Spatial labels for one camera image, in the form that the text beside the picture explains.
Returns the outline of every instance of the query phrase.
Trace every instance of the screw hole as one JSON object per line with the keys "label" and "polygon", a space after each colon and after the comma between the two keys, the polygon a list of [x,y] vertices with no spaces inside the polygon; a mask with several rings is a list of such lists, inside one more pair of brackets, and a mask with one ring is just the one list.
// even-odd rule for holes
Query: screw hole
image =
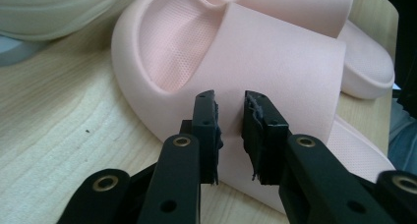
{"label": "screw hole", "polygon": [[305,147],[313,147],[316,145],[316,143],[308,138],[298,138],[297,139],[298,144],[305,146]]}
{"label": "screw hole", "polygon": [[167,200],[160,205],[160,210],[166,213],[173,212],[177,208],[177,202],[174,200]]}
{"label": "screw hole", "polygon": [[188,138],[176,138],[173,143],[174,145],[182,147],[182,146],[187,146],[188,144],[190,144],[190,142],[191,140]]}
{"label": "screw hole", "polygon": [[400,189],[417,195],[417,181],[405,176],[393,176],[392,181]]}
{"label": "screw hole", "polygon": [[347,202],[347,206],[350,208],[350,210],[357,212],[357,213],[366,213],[366,208],[364,205],[357,201],[350,200]]}
{"label": "screw hole", "polygon": [[119,183],[119,179],[116,176],[107,175],[95,180],[92,189],[96,192],[107,192],[113,189],[117,183]]}

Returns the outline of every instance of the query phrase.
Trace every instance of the pink slide sandal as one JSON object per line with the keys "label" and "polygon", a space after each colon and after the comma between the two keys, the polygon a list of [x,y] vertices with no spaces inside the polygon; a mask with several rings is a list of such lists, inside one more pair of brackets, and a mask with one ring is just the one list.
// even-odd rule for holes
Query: pink slide sandal
{"label": "pink slide sandal", "polygon": [[347,20],[353,0],[208,0],[234,2],[346,43],[341,90],[359,98],[377,98],[392,88],[394,71],[388,53]]}
{"label": "pink slide sandal", "polygon": [[352,173],[375,181],[393,167],[335,115],[345,43],[235,3],[136,0],[113,32],[118,83],[162,141],[191,119],[197,94],[214,89],[223,149],[219,179],[283,211],[278,187],[252,182],[240,137],[245,90],[269,97],[294,134],[323,141]]}

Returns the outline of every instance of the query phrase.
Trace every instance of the white fabric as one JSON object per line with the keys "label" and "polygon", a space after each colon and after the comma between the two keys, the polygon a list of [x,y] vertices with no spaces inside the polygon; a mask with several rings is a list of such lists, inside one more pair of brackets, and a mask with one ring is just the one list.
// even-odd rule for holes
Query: white fabric
{"label": "white fabric", "polygon": [[76,31],[116,0],[0,0],[0,34],[48,40]]}
{"label": "white fabric", "polygon": [[[184,58],[186,53],[194,57]],[[234,3],[214,6],[206,0],[136,0],[112,39],[118,83],[160,140],[192,118],[197,94],[214,89],[224,141],[220,180],[280,211],[277,187],[251,182],[252,165],[240,137],[246,89],[267,95],[292,133],[329,141],[357,175],[374,181],[380,171],[393,169],[368,140],[334,116],[344,53],[345,44],[336,39]],[[157,76],[176,70],[189,72],[164,77],[176,84]]]}

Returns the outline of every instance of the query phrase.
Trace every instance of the light wood surface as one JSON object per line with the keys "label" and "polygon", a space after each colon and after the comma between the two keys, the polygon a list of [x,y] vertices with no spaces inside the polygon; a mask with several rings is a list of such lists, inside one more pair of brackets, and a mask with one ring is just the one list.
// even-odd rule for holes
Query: light wood surface
{"label": "light wood surface", "polygon": [[[90,174],[119,168],[133,175],[157,160],[161,142],[133,113],[111,67],[112,29],[130,2],[120,0],[26,62],[0,68],[0,223],[54,223]],[[350,19],[393,56],[397,13],[390,3],[355,0]],[[342,94],[338,107],[384,151],[389,110],[389,95]],[[288,222],[224,184],[203,186],[201,214],[202,223]]]}

